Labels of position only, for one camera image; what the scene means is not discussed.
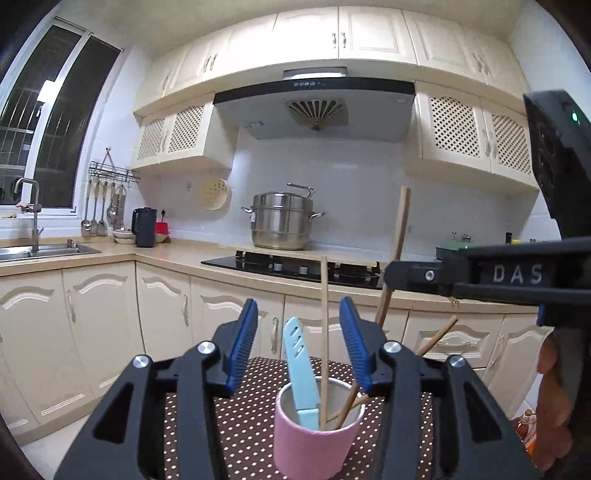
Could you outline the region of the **person's right hand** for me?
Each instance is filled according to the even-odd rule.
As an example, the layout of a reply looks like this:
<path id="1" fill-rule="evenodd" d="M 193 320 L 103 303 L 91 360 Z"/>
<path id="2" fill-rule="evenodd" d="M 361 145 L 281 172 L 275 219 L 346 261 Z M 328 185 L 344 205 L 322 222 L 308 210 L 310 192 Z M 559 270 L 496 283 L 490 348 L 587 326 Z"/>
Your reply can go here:
<path id="1" fill-rule="evenodd" d="M 537 402 L 537 440 L 533 462 L 541 472 L 567 455 L 573 445 L 567 421 L 573 406 L 557 377 L 558 349 L 550 334 L 544 341 L 537 370 L 542 375 Z"/>

